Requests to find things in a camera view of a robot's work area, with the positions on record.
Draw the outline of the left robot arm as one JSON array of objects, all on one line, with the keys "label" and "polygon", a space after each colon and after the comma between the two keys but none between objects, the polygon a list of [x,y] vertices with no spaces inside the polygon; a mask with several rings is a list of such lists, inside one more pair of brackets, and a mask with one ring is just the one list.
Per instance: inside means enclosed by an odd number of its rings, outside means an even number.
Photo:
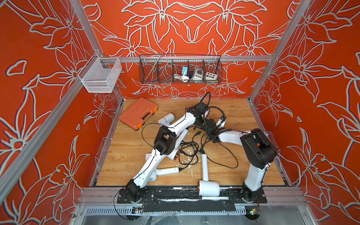
[{"label": "left robot arm", "polygon": [[154,140],[150,157],[146,160],[140,171],[125,186],[127,194],[136,200],[139,192],[147,185],[148,180],[159,163],[176,148],[176,141],[181,132],[189,126],[201,125],[200,118],[208,111],[209,105],[199,102],[187,108],[184,115],[171,125],[162,125]]}]

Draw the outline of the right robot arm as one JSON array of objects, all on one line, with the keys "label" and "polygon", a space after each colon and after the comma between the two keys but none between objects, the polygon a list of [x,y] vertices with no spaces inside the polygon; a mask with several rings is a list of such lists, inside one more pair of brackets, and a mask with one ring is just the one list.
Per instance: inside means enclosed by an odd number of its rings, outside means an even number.
[{"label": "right robot arm", "polygon": [[250,163],[249,171],[242,184],[242,198],[252,203],[259,198],[263,189],[263,179],[268,168],[277,156],[277,151],[264,132],[258,128],[251,131],[238,131],[224,128],[224,121],[217,124],[209,120],[205,131],[214,143],[232,143],[243,147]]}]

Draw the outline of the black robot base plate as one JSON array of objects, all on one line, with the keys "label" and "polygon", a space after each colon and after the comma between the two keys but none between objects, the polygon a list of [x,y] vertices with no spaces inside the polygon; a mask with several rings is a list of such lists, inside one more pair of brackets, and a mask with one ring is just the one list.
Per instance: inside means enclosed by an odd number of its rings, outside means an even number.
[{"label": "black robot base plate", "polygon": [[156,201],[196,201],[215,200],[230,203],[247,204],[242,197],[241,186],[222,186],[219,197],[202,197],[198,195],[196,186],[146,186],[141,189],[133,200],[125,189],[116,194],[116,203],[154,203]]}]

